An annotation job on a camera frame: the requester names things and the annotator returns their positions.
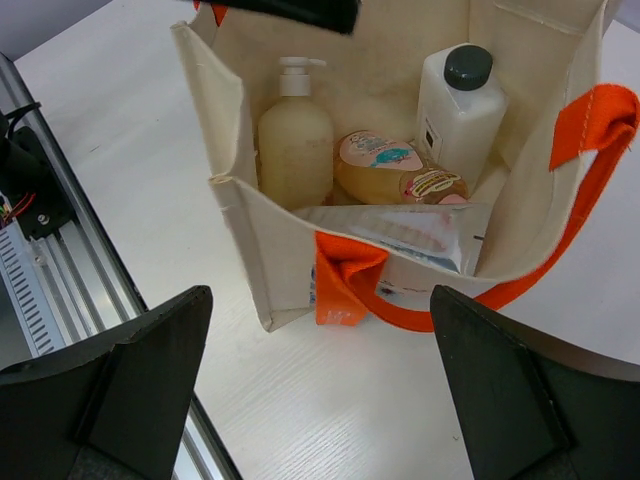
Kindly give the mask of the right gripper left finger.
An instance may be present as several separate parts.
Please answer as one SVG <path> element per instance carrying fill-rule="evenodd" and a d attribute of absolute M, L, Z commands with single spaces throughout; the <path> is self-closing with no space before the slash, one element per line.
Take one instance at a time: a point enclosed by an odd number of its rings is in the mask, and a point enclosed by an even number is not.
<path fill-rule="evenodd" d="M 210 288 L 195 286 L 2 369 L 2 478 L 171 478 L 212 307 Z"/>

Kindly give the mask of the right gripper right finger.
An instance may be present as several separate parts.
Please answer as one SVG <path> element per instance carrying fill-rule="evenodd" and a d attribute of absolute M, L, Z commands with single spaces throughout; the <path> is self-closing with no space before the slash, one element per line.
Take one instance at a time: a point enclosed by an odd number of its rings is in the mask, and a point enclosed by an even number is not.
<path fill-rule="evenodd" d="M 430 313 L 475 478 L 638 478 L 638 365 L 446 286 Z"/>

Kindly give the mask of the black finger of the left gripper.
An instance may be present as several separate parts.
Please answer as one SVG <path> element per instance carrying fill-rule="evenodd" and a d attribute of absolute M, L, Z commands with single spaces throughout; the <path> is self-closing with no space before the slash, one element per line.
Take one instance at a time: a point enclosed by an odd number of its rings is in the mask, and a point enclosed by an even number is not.
<path fill-rule="evenodd" d="M 193 1 L 199 6 L 197 15 L 204 14 L 218 27 L 227 11 L 232 9 L 269 15 L 313 26 L 341 35 L 351 35 L 355 29 L 360 1 L 356 0 L 223 0 Z"/>

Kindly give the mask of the cream pump lotion bottle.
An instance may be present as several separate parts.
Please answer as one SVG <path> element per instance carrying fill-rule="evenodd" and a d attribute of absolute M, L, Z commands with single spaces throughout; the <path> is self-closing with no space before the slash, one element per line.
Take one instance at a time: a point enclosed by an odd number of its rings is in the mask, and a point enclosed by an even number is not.
<path fill-rule="evenodd" d="M 282 57 L 279 100 L 258 122 L 261 191 L 292 211 L 321 205 L 333 188 L 334 128 L 311 99 L 312 66 L 320 59 Z"/>

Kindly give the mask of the pink shampoo bottle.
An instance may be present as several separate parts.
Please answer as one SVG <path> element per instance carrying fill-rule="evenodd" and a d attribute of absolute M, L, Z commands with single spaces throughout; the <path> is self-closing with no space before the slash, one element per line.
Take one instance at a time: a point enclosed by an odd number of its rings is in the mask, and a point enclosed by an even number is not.
<path fill-rule="evenodd" d="M 368 130 L 338 141 L 334 179 L 348 196 L 368 205 L 444 205 L 469 199 L 460 175 L 423 159 L 407 142 Z"/>

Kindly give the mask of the white bottle black cap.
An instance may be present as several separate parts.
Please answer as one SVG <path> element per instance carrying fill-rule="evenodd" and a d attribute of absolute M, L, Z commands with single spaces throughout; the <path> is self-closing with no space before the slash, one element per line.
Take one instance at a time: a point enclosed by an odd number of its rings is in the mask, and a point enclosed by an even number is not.
<path fill-rule="evenodd" d="M 485 48 L 464 43 L 423 63 L 415 145 L 474 191 L 508 106 Z"/>

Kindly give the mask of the clear silver pouch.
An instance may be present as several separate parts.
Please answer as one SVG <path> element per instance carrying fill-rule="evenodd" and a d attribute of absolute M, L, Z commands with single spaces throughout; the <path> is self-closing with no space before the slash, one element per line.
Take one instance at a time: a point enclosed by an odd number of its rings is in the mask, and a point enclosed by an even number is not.
<path fill-rule="evenodd" d="M 363 238 L 419 263 L 472 276 L 491 215 L 485 204 L 329 206 L 294 214 L 326 229 Z"/>

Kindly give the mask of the cream canvas bag orange handles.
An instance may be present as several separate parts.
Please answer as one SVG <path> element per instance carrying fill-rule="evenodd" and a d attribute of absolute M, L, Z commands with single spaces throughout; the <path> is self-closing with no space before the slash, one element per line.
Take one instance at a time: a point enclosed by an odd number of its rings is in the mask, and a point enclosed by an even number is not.
<path fill-rule="evenodd" d="M 560 259 L 639 128 L 599 79 L 615 1 L 361 1 L 342 36 L 217 1 L 173 38 L 209 184 L 274 331 L 433 328 Z"/>

